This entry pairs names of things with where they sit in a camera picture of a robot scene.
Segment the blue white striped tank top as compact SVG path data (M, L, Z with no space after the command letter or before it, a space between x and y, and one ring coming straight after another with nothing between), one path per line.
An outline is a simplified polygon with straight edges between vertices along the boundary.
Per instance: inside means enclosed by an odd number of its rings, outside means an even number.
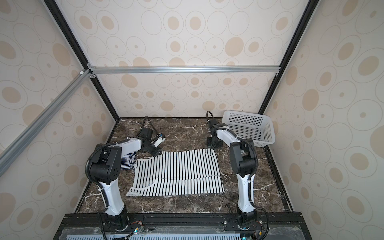
M123 155L121 157L121 170L130 170L136 161L137 151Z

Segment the white plastic laundry basket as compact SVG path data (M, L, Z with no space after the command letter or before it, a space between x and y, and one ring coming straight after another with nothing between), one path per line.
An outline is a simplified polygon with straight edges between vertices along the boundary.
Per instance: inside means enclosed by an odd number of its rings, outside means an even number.
M225 111L223 123L243 139L252 139L256 147L265 147L275 143L273 122L266 115L239 111Z

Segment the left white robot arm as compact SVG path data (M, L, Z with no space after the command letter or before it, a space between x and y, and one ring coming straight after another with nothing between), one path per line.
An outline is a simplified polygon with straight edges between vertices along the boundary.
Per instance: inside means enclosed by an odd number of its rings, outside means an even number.
M98 186L109 216L122 214L125 205L122 201L118 177L122 169L133 166L138 152L156 157L162 150L160 144L166 136L155 130L142 128L133 138L120 142L98 144L86 162L85 173L88 180Z

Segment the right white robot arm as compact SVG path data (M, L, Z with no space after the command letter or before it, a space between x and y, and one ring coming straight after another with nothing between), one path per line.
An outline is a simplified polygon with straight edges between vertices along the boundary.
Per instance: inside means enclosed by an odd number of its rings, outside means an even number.
M226 124L214 118L207 119L210 137L207 146L213 149L229 146L231 168L238 179L239 199L237 203L237 222L240 229L249 229L257 221L258 210L265 211L255 204L254 178L259 160L251 139L236 135Z

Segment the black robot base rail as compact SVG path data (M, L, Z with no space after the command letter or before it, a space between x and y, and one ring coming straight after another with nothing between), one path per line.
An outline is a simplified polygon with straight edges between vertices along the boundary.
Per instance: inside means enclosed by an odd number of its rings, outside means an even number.
M310 240L300 213L259 214L243 230L233 213L129 214L128 225L118 231L98 214L65 215L55 240Z

